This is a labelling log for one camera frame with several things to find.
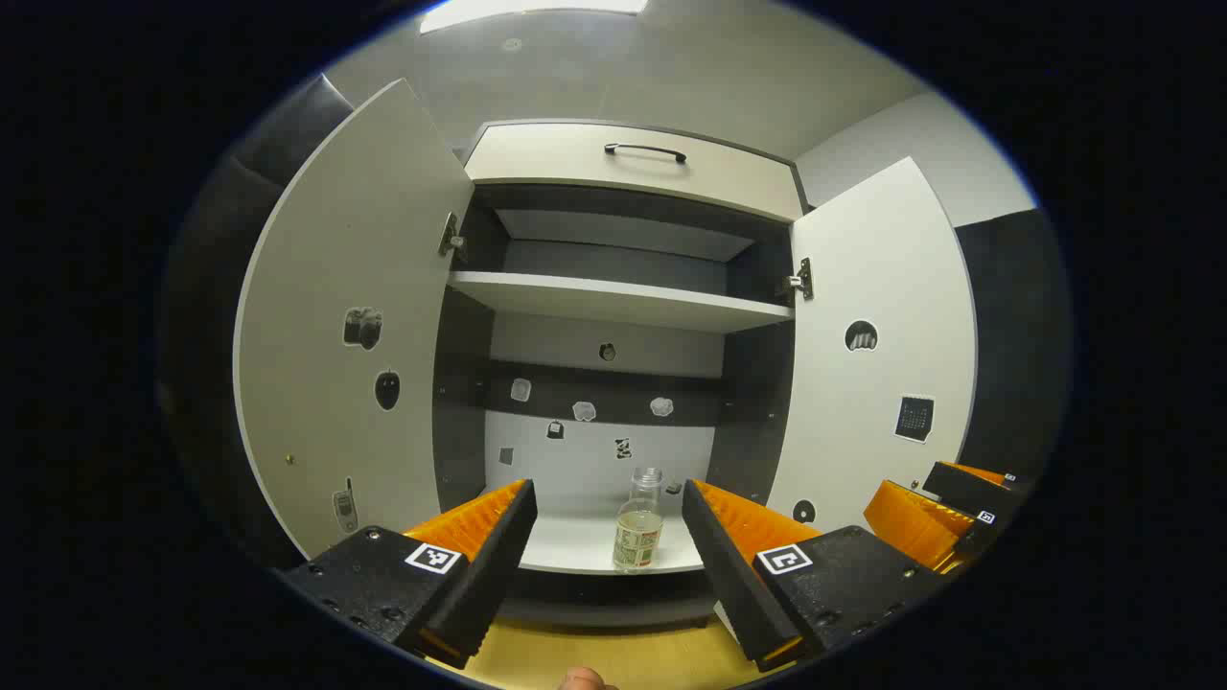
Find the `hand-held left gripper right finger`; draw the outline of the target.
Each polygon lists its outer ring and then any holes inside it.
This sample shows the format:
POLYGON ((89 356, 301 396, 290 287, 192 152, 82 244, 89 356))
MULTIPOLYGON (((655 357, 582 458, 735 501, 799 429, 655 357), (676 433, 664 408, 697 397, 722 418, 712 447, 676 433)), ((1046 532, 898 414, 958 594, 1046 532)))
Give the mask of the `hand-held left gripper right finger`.
POLYGON ((818 533, 708 483, 683 485, 683 524, 758 672, 837 654, 945 587, 942 575, 867 529, 818 533))

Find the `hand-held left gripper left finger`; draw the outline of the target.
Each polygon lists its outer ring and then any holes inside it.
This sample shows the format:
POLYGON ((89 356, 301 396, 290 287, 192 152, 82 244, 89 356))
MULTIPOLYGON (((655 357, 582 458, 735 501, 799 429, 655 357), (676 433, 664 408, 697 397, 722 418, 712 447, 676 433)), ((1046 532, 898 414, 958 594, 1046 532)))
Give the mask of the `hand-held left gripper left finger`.
POLYGON ((502 608, 536 519, 533 480, 521 479, 409 530, 362 527, 281 576, 360 632, 463 669, 502 608))

